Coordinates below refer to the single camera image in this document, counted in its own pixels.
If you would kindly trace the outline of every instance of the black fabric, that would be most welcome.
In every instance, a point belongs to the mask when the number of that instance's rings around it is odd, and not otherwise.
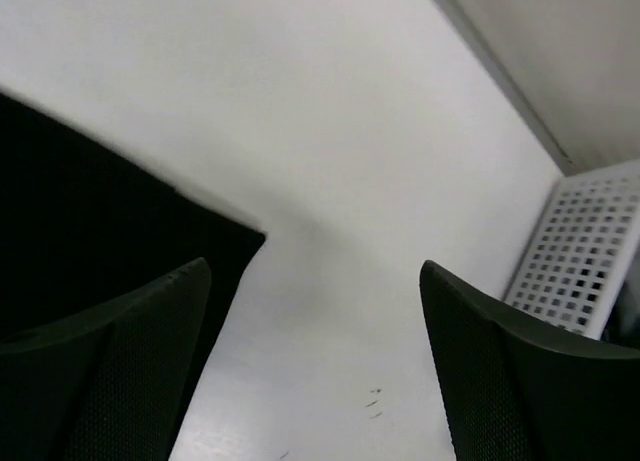
[[[460,461],[638,457],[640,351],[544,323],[433,262],[420,289]]]
[[[0,344],[0,459],[167,459],[210,281],[200,258]]]
[[[0,339],[103,303],[203,257],[213,288],[181,421],[264,235],[197,205],[101,144],[1,95],[0,126]]]

